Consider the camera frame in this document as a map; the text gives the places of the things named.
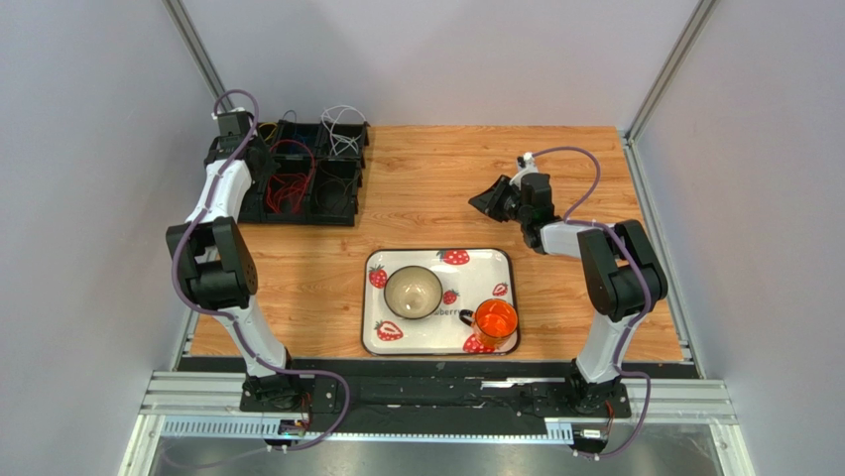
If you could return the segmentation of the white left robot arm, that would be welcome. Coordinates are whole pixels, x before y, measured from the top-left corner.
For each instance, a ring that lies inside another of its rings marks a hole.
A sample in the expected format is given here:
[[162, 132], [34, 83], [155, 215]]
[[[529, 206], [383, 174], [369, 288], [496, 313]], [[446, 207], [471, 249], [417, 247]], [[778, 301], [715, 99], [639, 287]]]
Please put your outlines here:
[[259, 143], [254, 116], [219, 113], [219, 134], [204, 161], [206, 178], [192, 214], [170, 227], [171, 279], [190, 309], [220, 323], [245, 361], [242, 386], [257, 402], [289, 400], [301, 392], [289, 373], [290, 353], [272, 333], [256, 294], [258, 273], [237, 218], [260, 158], [248, 148]]

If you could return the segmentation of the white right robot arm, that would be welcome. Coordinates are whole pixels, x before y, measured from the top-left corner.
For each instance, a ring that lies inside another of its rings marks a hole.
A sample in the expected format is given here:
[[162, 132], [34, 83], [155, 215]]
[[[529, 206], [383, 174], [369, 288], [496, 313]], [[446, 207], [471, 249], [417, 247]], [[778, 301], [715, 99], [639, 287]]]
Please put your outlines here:
[[605, 224], [557, 215], [546, 174], [529, 173], [517, 184], [501, 176], [468, 203], [497, 222], [519, 223], [525, 243], [535, 252], [580, 260], [595, 313], [574, 360], [573, 379], [585, 386], [618, 380], [635, 330], [668, 292], [644, 225], [636, 219]]

